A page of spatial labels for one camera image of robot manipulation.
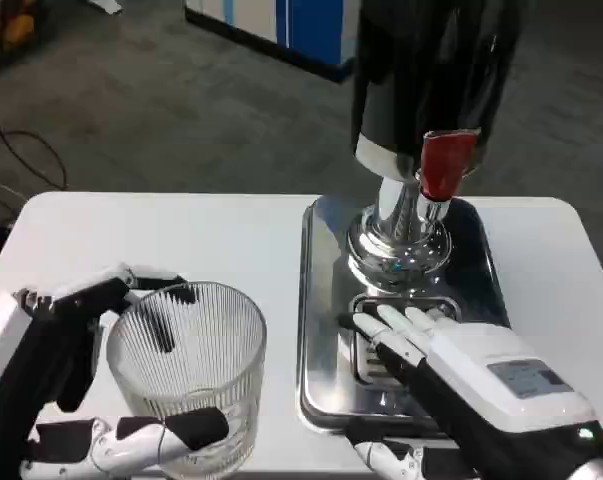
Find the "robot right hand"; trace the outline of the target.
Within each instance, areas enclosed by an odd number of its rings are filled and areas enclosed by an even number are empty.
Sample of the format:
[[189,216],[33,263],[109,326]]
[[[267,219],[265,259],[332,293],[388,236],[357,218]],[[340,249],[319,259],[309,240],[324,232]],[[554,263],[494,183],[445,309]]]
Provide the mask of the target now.
[[455,442],[472,479],[603,479],[588,399],[512,329],[377,304],[343,314]]

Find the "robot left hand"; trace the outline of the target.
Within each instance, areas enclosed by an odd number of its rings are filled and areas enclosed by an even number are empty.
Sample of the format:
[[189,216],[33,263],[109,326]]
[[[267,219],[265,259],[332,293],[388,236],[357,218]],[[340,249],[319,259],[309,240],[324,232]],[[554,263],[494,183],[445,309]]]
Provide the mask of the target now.
[[96,373],[101,317],[166,288],[197,299],[177,273],[126,264],[47,295],[0,288],[0,479],[125,479],[227,437],[228,420],[215,407],[115,423],[39,421],[48,404],[63,412],[81,405]]

